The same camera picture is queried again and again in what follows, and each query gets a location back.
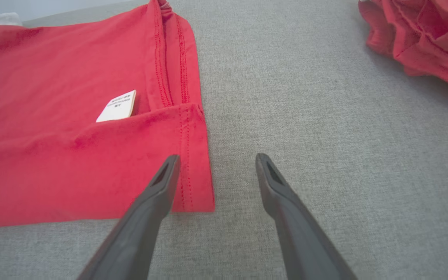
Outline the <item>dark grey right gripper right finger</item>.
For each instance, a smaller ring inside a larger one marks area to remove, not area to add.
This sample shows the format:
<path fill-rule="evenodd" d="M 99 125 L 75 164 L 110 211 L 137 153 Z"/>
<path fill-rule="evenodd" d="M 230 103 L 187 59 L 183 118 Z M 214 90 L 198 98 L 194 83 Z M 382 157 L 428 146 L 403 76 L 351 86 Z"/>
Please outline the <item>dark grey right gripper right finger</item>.
<path fill-rule="evenodd" d="M 355 280 L 356 275 L 266 154 L 257 154 L 262 204 L 274 220 L 289 280 Z"/>

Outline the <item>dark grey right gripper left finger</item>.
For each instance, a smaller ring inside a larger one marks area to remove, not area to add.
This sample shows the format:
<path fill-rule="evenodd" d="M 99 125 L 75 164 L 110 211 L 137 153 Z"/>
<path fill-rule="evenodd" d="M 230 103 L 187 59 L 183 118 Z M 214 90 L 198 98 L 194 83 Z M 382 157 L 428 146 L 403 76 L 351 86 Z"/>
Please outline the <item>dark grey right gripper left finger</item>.
<path fill-rule="evenodd" d="M 170 155 L 80 273 L 80 280 L 146 280 L 162 220 L 172 209 L 180 157 Z"/>

